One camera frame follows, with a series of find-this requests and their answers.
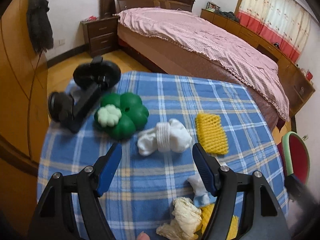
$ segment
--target yellow foam fruit net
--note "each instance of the yellow foam fruit net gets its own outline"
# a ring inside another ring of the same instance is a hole
[[[198,141],[208,154],[227,154],[228,140],[216,114],[200,113],[196,117]]]
[[[204,233],[205,229],[207,228],[207,225],[209,223],[209,219],[211,217],[213,208],[214,208],[214,204],[210,204],[208,206],[205,206],[205,207],[201,208],[201,211],[202,211],[202,214],[201,214],[201,218],[202,218],[201,231],[202,231],[202,234]],[[231,240],[231,239],[236,238],[237,233],[238,233],[238,223],[239,223],[239,218],[236,217],[236,216],[232,216],[232,220],[231,220],[231,224],[230,224],[227,240]]]

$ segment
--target green flower-shaped toy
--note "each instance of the green flower-shaped toy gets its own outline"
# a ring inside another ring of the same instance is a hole
[[[95,113],[94,119],[103,131],[116,140],[130,138],[135,131],[142,130],[148,121],[148,109],[142,104],[141,98],[133,93],[108,94],[102,98],[100,107],[107,105],[114,105],[121,110],[118,124],[114,127],[101,125],[98,120],[100,108]]]

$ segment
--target blue gripper pad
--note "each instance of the blue gripper pad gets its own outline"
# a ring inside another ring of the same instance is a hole
[[[216,196],[217,189],[214,185],[214,176],[196,144],[194,144],[192,148],[192,157],[206,190],[209,191],[213,196]]]
[[[99,197],[109,190],[111,181],[119,166],[122,157],[121,144],[113,144],[104,157],[107,158],[107,161],[99,174],[99,183],[97,188],[97,194]]]

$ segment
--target curtain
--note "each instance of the curtain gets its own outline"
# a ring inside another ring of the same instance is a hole
[[[242,0],[240,23],[271,43],[293,62],[299,58],[310,31],[310,14],[294,0]]]

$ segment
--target pink bedspread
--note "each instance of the pink bedspread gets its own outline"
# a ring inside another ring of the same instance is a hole
[[[185,11],[133,8],[120,12],[119,16],[119,23],[133,32],[165,39],[209,60],[218,60],[270,102],[282,119],[289,121],[289,100],[279,82],[277,64],[245,41]]]

